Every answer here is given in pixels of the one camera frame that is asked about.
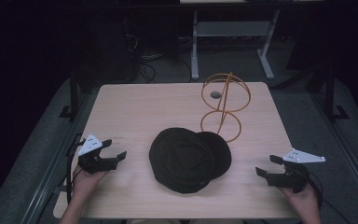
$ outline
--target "white bracket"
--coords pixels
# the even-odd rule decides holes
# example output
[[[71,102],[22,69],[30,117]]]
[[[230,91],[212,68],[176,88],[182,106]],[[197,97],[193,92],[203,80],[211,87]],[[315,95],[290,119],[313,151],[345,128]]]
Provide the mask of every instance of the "white bracket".
[[[315,156],[307,152],[292,149],[283,157],[284,161],[290,161],[295,163],[306,163],[306,162],[322,162],[326,161],[324,157]]]
[[[89,134],[86,141],[84,142],[83,147],[80,149],[79,156],[89,153],[92,150],[95,150],[102,146],[103,146],[103,143],[100,140],[98,140],[98,138],[95,137],[94,134],[91,133],[91,134]]]

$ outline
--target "hat brim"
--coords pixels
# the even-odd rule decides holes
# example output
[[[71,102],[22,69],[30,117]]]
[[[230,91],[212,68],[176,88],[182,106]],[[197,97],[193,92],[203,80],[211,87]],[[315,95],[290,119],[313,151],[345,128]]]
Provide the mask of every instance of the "hat brim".
[[[228,144],[219,134],[211,132],[196,133],[196,136],[208,145],[212,151],[213,156],[216,158],[216,163],[211,171],[210,180],[216,179],[223,175],[231,166],[231,152]]]

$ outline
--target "background desk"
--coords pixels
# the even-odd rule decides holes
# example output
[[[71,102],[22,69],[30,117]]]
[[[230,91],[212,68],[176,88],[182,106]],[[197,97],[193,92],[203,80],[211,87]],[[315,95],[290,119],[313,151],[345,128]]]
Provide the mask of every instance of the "background desk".
[[[102,141],[113,140],[112,146],[102,151],[102,157],[128,153],[126,160],[102,181],[86,206],[84,217],[295,217],[280,192],[255,174],[256,166],[283,173],[280,165],[269,161],[269,155],[282,156],[291,149],[291,144],[267,85],[248,83],[248,86],[252,101],[235,113],[242,123],[241,136],[228,144],[233,159],[231,167],[205,189],[186,195],[156,181],[148,151],[158,133],[166,128],[200,131],[202,117],[212,110],[201,99],[202,84],[103,86],[83,137],[94,133]],[[217,83],[208,90],[222,88],[223,83]],[[228,102],[241,105],[245,97],[242,88],[230,85]],[[237,133],[237,127],[229,120],[225,125],[227,129],[222,136]],[[66,206],[62,193],[54,216],[60,217]]]

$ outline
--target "dark floor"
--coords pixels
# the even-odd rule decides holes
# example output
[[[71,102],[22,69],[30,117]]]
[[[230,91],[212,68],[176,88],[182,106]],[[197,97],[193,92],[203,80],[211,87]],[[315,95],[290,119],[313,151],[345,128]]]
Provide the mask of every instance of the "dark floor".
[[[215,73],[233,72],[244,81],[261,81],[273,87],[299,73],[285,69],[293,42],[271,44],[268,59],[276,76],[274,80],[264,77],[256,47],[257,43],[240,50],[201,54],[199,82]],[[189,53],[181,54],[180,59],[148,63],[156,70],[154,81],[188,82]],[[345,223],[338,211],[351,223],[358,223],[358,107],[350,91],[336,80],[335,105],[342,105],[349,118],[330,122],[321,106],[324,89],[318,93],[307,92],[309,80],[310,77],[304,77],[284,90],[271,90],[272,97],[292,146],[326,157],[323,164],[307,165],[324,186],[323,223]],[[133,83],[146,81],[139,75]],[[69,81],[62,83],[0,190],[0,224],[58,221],[52,215],[57,194],[51,192],[65,176],[66,150],[76,134],[82,133],[97,94],[98,89],[80,93],[80,111],[75,120],[59,118],[62,108],[70,104]],[[296,223],[296,220],[268,222]],[[119,223],[119,220],[84,219],[81,223]],[[249,223],[260,221],[249,220]]]

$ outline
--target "black cap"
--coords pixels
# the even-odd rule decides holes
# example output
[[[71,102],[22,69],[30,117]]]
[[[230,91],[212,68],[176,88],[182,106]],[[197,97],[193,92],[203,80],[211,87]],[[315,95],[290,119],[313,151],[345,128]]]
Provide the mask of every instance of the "black cap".
[[[216,133],[170,128],[158,134],[149,151],[156,180],[180,193],[195,193],[231,165],[226,141]]]

